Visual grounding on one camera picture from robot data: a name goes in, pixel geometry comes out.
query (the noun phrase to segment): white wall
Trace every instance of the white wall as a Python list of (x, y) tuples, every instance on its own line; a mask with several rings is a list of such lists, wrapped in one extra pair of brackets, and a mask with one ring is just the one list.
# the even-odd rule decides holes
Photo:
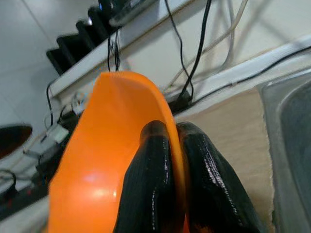
[[(241, 0), (232, 0), (232, 3), (236, 14)], [(184, 41), (185, 62), (197, 53), (205, 4), (206, 0), (195, 0), (174, 15)], [(234, 55), (230, 66), (310, 34), (309, 9), (309, 0), (249, 0), (235, 32)], [(208, 17), (205, 45), (228, 27), (227, 0), (214, 0)], [(202, 57), (196, 74), (208, 76), (211, 67), (224, 60), (227, 50), (228, 40), (225, 40)], [(179, 42), (169, 20), (121, 51), (121, 69), (142, 73), (158, 86), (165, 86), (180, 68)], [(90, 71), (64, 91), (61, 99), (67, 101), (68, 96), (79, 88), (91, 91), (90, 81), (105, 70), (106, 63), (103, 63)]]

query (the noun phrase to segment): white shelf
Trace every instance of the white shelf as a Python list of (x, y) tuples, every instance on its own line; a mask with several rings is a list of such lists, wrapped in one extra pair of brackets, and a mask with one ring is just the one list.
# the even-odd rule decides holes
[[(170, 0), (171, 11), (180, 9), (191, 0)], [(162, 22), (167, 17), (164, 0), (156, 1), (147, 10), (119, 29), (120, 48), (137, 40), (144, 33)], [(55, 97), (71, 84), (79, 80), (93, 68), (107, 59), (107, 40), (71, 67), (50, 86), (50, 96)]]

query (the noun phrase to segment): white floor tile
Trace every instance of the white floor tile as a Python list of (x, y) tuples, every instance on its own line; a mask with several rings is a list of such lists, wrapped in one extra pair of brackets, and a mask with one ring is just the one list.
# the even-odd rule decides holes
[(46, 60), (51, 46), (21, 0), (0, 0), (0, 73)]
[(87, 10), (98, 5), (97, 0), (25, 0), (50, 41), (57, 45), (60, 35), (77, 33), (80, 19), (87, 18)]

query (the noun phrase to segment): black object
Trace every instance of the black object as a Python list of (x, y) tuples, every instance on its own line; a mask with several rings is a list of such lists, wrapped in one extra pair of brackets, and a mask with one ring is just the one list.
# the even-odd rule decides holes
[(6, 202), (0, 202), (0, 220), (3, 220), (17, 211), (35, 203), (47, 196), (48, 184), (30, 185), (20, 190), (13, 198)]
[(90, 50), (93, 50), (104, 41), (98, 35), (95, 27), (90, 25), (86, 20), (78, 21), (76, 23), (76, 28)]
[(59, 75), (65, 73), (72, 66), (60, 49), (48, 50), (47, 57)]
[(201, 28), (201, 35), (200, 35), (200, 43), (199, 43), (198, 52), (196, 54), (195, 62), (194, 62), (193, 68), (191, 70), (191, 73), (190, 73), (189, 77), (187, 78), (187, 81), (186, 81), (186, 83), (185, 83), (185, 85), (184, 85), (184, 87), (183, 87), (179, 97), (177, 98), (177, 100), (182, 98), (184, 92), (187, 90), (187, 87), (188, 87), (189, 83), (192, 80), (192, 77), (193, 77), (193, 75), (194, 75), (194, 73), (196, 71), (196, 68), (199, 65), (201, 54), (202, 54), (202, 50), (203, 50), (203, 45), (204, 45), (204, 38), (205, 38), (205, 31), (206, 31), (206, 25), (207, 25), (207, 18), (208, 18), (211, 2), (212, 2), (211, 0), (207, 0), (207, 2), (206, 2), (206, 6), (205, 6), (205, 10), (204, 10), (204, 15), (203, 15), (203, 21), (202, 21), (202, 28)]
[(177, 211), (168, 133), (161, 121), (147, 124), (123, 182), (115, 233), (173, 233)]
[(238, 176), (208, 136), (189, 122), (177, 124), (187, 164), (190, 232), (266, 232)]
[(30, 125), (7, 125), (0, 127), (0, 159), (24, 144), (33, 129)]
[(169, 107), (173, 115), (182, 112), (187, 109), (191, 104), (191, 95), (188, 91), (184, 92), (182, 97), (175, 95), (167, 100)]
[(13, 185), (10, 189), (0, 194), (0, 220), (9, 217), (17, 211), (47, 196), (49, 182), (58, 169), (63, 152), (79, 121), (79, 118), (80, 115), (72, 117), (64, 115), (62, 120), (59, 122), (60, 125), (69, 131), (69, 134), (61, 144), (51, 147), (41, 155), (42, 162), (36, 167), (38, 172), (31, 178), (33, 184), (23, 188), (20, 191), (16, 191), (16, 177), (14, 178), (13, 176)]
[(72, 66), (91, 51), (78, 34), (60, 36), (56, 41)]
[[(181, 63), (181, 66), (186, 74), (186, 76), (189, 78), (189, 74), (188, 74), (188, 71), (185, 67), (185, 64), (184, 64), (184, 57), (183, 57), (183, 40), (179, 34), (179, 31), (176, 27), (176, 24), (175, 24), (175, 21), (173, 19), (173, 16), (172, 16), (172, 13), (171, 13), (171, 10), (170, 10), (170, 6), (169, 6), (169, 3), (167, 2), (167, 0), (165, 0), (165, 5), (166, 5), (166, 9), (169, 13), (169, 17), (170, 17), (170, 20), (171, 20), (171, 23), (172, 23), (172, 26), (175, 30), (175, 33), (178, 37), (178, 40), (179, 40), (179, 56), (180, 56), (180, 63)], [(191, 99), (193, 98), (193, 94), (194, 94), (194, 88), (193, 88), (193, 84), (192, 84), (192, 81), (190, 80), (190, 86), (191, 86)]]
[(127, 0), (99, 0), (98, 2), (100, 9), (105, 14), (105, 18), (110, 20), (121, 12)]
[(89, 8), (87, 14), (92, 20), (92, 25), (94, 26), (101, 40), (106, 40), (111, 34), (116, 31), (116, 28), (112, 28), (109, 25), (109, 18), (102, 10), (100, 10), (100, 8), (91, 7)]

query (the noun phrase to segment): white cable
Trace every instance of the white cable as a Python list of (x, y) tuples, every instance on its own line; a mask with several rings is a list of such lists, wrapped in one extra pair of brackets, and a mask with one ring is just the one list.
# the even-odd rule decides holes
[[(223, 34), (221, 35), (218, 39), (216, 39), (214, 42), (212, 42), (209, 46), (207, 46), (205, 49), (203, 49), (202, 54), (205, 54), (207, 52), (209, 52), (210, 50), (212, 50), (215, 46), (217, 46), (220, 42), (222, 42), (225, 38), (227, 38), (237, 27), (237, 25), (240, 22), (240, 19), (243, 15), (243, 12), (245, 10), (246, 4), (247, 4), (248, 0), (242, 0), (242, 3), (240, 5), (239, 11), (237, 13), (237, 16), (235, 17), (235, 20), (233, 22), (233, 24), (230, 26), (230, 28)], [(186, 65), (186, 67), (189, 67), (193, 62), (195, 61), (195, 57), (193, 57), (188, 64)], [(179, 76), (184, 72), (183, 69), (180, 69), (178, 71), (178, 73), (174, 76), (174, 78), (172, 79), (172, 81), (163, 89), (163, 93), (167, 92), (167, 90), (172, 87), (172, 85), (176, 82), (176, 80), (179, 78)]]

